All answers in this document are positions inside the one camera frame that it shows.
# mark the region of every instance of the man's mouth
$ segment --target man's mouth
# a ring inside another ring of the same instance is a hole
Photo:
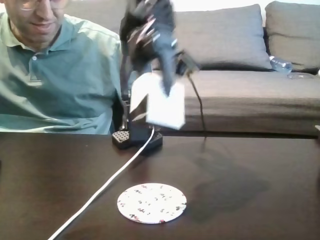
[[[37,32],[46,33],[50,31],[52,23],[31,23]]]

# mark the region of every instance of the gray sofa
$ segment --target gray sofa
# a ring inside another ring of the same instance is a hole
[[[125,1],[75,2],[67,14],[119,32]],[[320,124],[320,6],[272,2],[263,28],[258,4],[204,12],[176,12],[178,46],[201,71],[193,75],[211,133],[317,136]],[[272,69],[269,55],[293,63]],[[202,131],[200,105],[186,78],[186,124]],[[163,129],[166,134],[176,131]]]

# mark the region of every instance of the green polo shirt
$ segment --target green polo shirt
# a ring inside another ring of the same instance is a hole
[[[69,15],[56,42],[33,52],[0,13],[0,132],[110,134],[121,56],[116,33]]]

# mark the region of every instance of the round coaster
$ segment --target round coaster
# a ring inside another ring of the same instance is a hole
[[[146,183],[124,191],[117,200],[120,213],[143,224],[163,224],[179,217],[186,209],[185,195],[173,186]]]

